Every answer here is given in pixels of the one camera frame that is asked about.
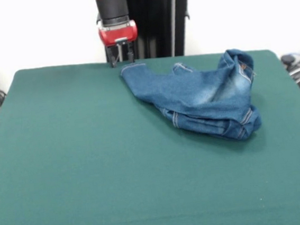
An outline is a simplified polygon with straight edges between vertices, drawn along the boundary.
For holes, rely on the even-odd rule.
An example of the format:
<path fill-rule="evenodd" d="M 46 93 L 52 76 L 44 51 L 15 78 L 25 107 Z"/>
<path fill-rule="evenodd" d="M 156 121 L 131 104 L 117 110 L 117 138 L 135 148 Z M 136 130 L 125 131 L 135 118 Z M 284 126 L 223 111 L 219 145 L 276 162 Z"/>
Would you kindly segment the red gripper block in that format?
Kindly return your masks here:
<path fill-rule="evenodd" d="M 99 37 L 107 46 L 108 62 L 112 68 L 117 67 L 119 61 L 118 47 L 116 44 L 127 42 L 128 61 L 135 61 L 133 52 L 133 41 L 138 37 L 137 25 L 134 20 L 128 23 L 113 26 L 98 26 Z"/>

